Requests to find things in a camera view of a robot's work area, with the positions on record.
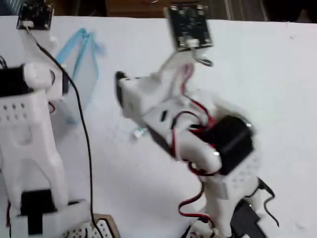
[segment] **white surface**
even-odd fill
[[[8,65],[23,62],[16,21],[0,17],[0,54]],[[188,220],[177,213],[177,205],[198,193],[200,185],[149,138],[128,143],[134,124],[120,117],[113,84],[117,70],[142,76],[158,69],[172,50],[167,24],[163,19],[55,17],[52,33],[63,45],[80,27],[95,29],[96,40],[106,45],[100,80],[85,112],[95,211],[112,214],[124,238],[179,237]],[[214,68],[198,66],[190,82],[242,107],[256,125],[263,160],[259,175],[276,193],[268,207],[280,220],[282,238],[315,237],[317,26],[210,21],[210,28],[215,47],[206,55]],[[82,126],[68,127],[59,115],[52,120],[70,196],[88,198]],[[5,205],[3,187],[1,194]]]

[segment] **black component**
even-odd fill
[[[23,65],[0,69],[0,98],[33,92],[24,81]]]
[[[237,117],[225,116],[212,128],[196,135],[219,152],[222,175],[229,174],[253,151],[252,132]]]
[[[123,108],[123,98],[122,98],[122,88],[120,86],[120,80],[126,78],[124,72],[118,71],[115,73],[115,89],[118,102],[120,103],[121,107]]]
[[[44,1],[25,1],[21,5],[16,28],[25,29],[22,22],[32,21],[33,30],[50,30],[53,12],[53,4]]]
[[[26,191],[21,196],[21,216],[28,217],[29,235],[43,233],[43,214],[56,212],[51,190]]]
[[[197,49],[211,47],[206,16],[202,5],[179,3],[168,8],[169,21],[178,51],[191,50],[187,39],[198,39]]]
[[[259,220],[260,218],[249,203],[242,199],[236,206],[231,219],[232,236],[242,238],[244,235],[248,235],[250,238],[266,238],[257,224]]]
[[[166,116],[167,116],[167,110],[165,110],[165,111],[162,112],[162,115],[160,116],[160,121],[161,121],[161,122],[165,121]]]

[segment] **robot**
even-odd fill
[[[30,63],[1,69],[0,78],[10,79],[0,87],[0,167],[11,236],[58,237],[90,220],[87,201],[68,199],[53,137],[48,102],[67,93],[65,77],[45,63]]]
[[[202,56],[212,47],[203,7],[172,5],[165,15],[175,52],[157,73],[132,78],[117,72],[115,82],[123,115],[146,127],[155,143],[174,159],[188,163],[202,182],[201,193],[179,206],[181,215],[199,218],[183,237],[277,237],[279,224],[267,211],[267,201],[265,210],[273,219],[257,213],[261,207],[258,189],[267,190],[272,197],[275,194],[257,177],[261,159],[255,148],[254,127],[209,93],[186,91],[194,63],[212,66]],[[205,213],[181,211],[203,192]]]
[[[203,7],[173,5],[165,14],[175,52],[157,73],[131,78],[118,72],[115,84],[123,115],[146,127],[155,143],[187,163],[202,182],[200,194],[179,206],[183,216],[198,218],[182,237],[275,238],[275,218],[258,212],[258,189],[275,195],[256,175],[261,161],[254,127],[209,93],[186,88],[194,63],[212,66],[202,56],[212,47]],[[47,29],[51,20],[31,22]],[[25,23],[19,16],[17,27]],[[12,204],[11,237],[59,237],[90,220],[87,201],[68,199],[50,120],[49,101],[67,94],[67,78],[46,63],[4,68],[0,78],[10,79],[0,87],[0,168]],[[207,203],[201,213],[182,212],[203,192]]]

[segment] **black circuit board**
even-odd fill
[[[199,48],[212,46],[212,40],[207,27],[204,7],[200,4],[174,4],[167,9],[175,45],[178,51],[190,48],[186,39],[198,39]]]
[[[25,1],[21,5],[16,28],[24,29],[22,22],[32,21],[34,23],[32,30],[50,30],[53,13],[53,4]]]

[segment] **black wire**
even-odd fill
[[[251,195],[248,195],[248,196],[245,196],[246,198],[250,198],[250,197],[253,197],[254,194],[256,194],[256,192],[259,190],[259,187],[256,188],[256,190],[254,190],[253,193],[251,193]]]
[[[279,222],[277,220],[277,218],[275,216],[273,216],[272,213],[269,212],[269,210],[267,209],[267,204],[269,202],[271,202],[274,198],[275,198],[275,193],[273,192],[273,190],[265,183],[263,182],[262,179],[258,178],[259,180],[259,186],[256,188],[256,190],[254,190],[254,192],[251,195],[245,196],[246,198],[250,198],[252,197],[254,194],[256,194],[256,192],[261,189],[261,190],[266,190],[271,197],[269,197],[268,199],[266,199],[263,203],[264,205],[264,210],[266,211],[266,213],[276,222],[277,226],[279,227]]]
[[[94,218],[94,210],[93,210],[93,169],[92,169],[92,156],[91,156],[91,149],[90,149],[90,142],[89,142],[89,136],[88,136],[88,131],[86,128],[85,124],[85,119],[84,119],[84,114],[83,114],[83,109],[81,106],[80,102],[80,97],[79,97],[79,92],[77,90],[77,87],[74,83],[74,81],[70,78],[66,70],[55,60],[55,58],[44,48],[42,47],[38,41],[35,39],[35,37],[32,35],[30,29],[26,27],[26,31],[29,34],[29,36],[34,40],[35,44],[38,46],[38,48],[45,54],[47,55],[55,64],[56,66],[66,75],[68,81],[72,85],[72,87],[75,90],[76,98],[77,98],[77,103],[78,103],[78,108],[79,108],[79,113],[80,113],[80,119],[83,124],[84,132],[85,132],[85,137],[87,141],[87,148],[88,148],[88,158],[89,158],[89,176],[90,176],[90,215],[91,215],[91,220],[95,228],[97,229],[100,237],[103,237],[103,234],[101,233],[99,227],[96,224],[95,218]]]
[[[8,68],[8,66],[6,65],[6,61],[2,56],[0,56],[0,65],[2,66],[2,68]]]
[[[267,203],[269,203],[270,201],[272,201],[275,198],[275,193],[273,192],[273,190],[265,183],[263,182],[262,179],[259,178],[259,186],[264,187],[264,189],[271,195],[271,197],[269,197],[267,200],[264,201],[264,210],[266,211],[266,213],[272,217],[273,220],[275,220],[277,226],[279,227],[279,222],[278,220],[272,215],[272,213],[269,212],[269,210],[267,209]]]

